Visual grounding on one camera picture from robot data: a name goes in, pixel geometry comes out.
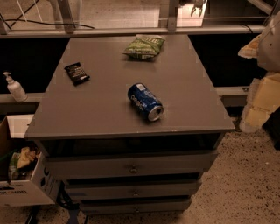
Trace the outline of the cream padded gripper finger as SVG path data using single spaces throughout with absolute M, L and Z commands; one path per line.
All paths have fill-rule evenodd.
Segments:
M 258 35 L 253 38 L 247 45 L 240 49 L 238 55 L 245 59 L 256 59 L 258 55 L 257 50 L 260 42 L 260 37 L 261 35 Z
M 260 80 L 253 79 L 241 114 L 240 129 L 246 133 L 259 130 L 279 107 L 280 73 L 267 73 Z

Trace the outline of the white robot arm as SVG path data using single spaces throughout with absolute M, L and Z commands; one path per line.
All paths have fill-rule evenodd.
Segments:
M 242 132 L 259 130 L 280 107 L 280 12 L 269 21 L 263 32 L 238 52 L 245 59 L 256 59 L 267 73 L 253 79 L 249 86 L 239 127 Z

